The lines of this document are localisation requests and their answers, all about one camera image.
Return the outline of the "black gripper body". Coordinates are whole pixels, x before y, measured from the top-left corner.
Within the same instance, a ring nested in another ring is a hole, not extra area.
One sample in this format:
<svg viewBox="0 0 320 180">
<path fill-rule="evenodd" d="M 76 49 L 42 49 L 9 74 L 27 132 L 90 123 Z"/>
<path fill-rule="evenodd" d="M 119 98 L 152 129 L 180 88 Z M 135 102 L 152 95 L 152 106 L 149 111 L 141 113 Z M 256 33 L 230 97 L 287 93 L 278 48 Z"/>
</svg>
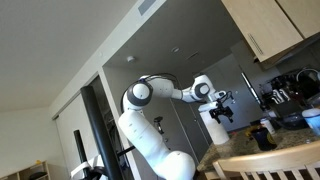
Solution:
<svg viewBox="0 0 320 180">
<path fill-rule="evenodd" d="M 211 115 L 211 117 L 214 119 L 214 117 L 220 117 L 221 115 L 226 116 L 228 118 L 228 116 L 233 116 L 233 112 L 230 109 L 229 106 L 224 107 L 223 104 L 221 102 L 217 103 L 217 108 L 216 109 L 211 109 L 209 111 L 209 114 Z"/>
</svg>

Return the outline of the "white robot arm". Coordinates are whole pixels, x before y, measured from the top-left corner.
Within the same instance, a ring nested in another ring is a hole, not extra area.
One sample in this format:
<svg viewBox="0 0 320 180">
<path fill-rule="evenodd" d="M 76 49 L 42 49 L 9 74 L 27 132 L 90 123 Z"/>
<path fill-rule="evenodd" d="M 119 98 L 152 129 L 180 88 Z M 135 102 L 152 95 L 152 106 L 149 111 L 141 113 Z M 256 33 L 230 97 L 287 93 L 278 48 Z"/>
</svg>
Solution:
<svg viewBox="0 0 320 180">
<path fill-rule="evenodd" d="M 196 77 L 193 84 L 183 90 L 176 89 L 173 82 L 164 76 L 144 75 L 123 94 L 123 113 L 118 125 L 154 173 L 165 180 L 192 180 L 196 172 L 193 158 L 185 152 L 169 150 L 163 137 L 143 114 L 143 108 L 153 96 L 187 103 L 204 100 L 198 111 L 213 143 L 221 145 L 229 140 L 229 135 L 219 116 L 224 115 L 233 121 L 231 109 L 222 105 L 227 92 L 217 91 L 206 75 Z"/>
</svg>

